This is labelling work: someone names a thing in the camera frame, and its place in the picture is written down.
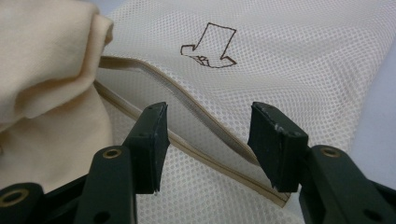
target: beige garment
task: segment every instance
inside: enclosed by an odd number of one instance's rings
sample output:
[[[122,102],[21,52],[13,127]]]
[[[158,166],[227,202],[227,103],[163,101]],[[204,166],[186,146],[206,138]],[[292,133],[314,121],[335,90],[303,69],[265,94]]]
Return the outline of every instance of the beige garment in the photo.
[[[90,3],[0,2],[0,188],[55,189],[86,174],[94,152],[111,145],[92,86],[111,27]]]

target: brown embroidery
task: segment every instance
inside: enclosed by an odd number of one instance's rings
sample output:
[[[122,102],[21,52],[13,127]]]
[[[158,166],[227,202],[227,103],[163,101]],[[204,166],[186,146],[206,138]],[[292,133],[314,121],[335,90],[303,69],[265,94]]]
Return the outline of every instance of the brown embroidery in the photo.
[[[236,30],[209,22],[197,45],[182,45],[180,54],[194,59],[202,66],[223,68],[236,64],[225,56]]]

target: white mesh bag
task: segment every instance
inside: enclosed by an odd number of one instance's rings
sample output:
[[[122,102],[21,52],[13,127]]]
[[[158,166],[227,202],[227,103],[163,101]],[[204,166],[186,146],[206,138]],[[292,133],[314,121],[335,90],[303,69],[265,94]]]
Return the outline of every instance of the white mesh bag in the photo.
[[[174,145],[283,205],[246,144],[252,102],[278,107],[309,146],[349,151],[396,2],[130,0],[109,18],[102,96],[133,118],[166,101]]]

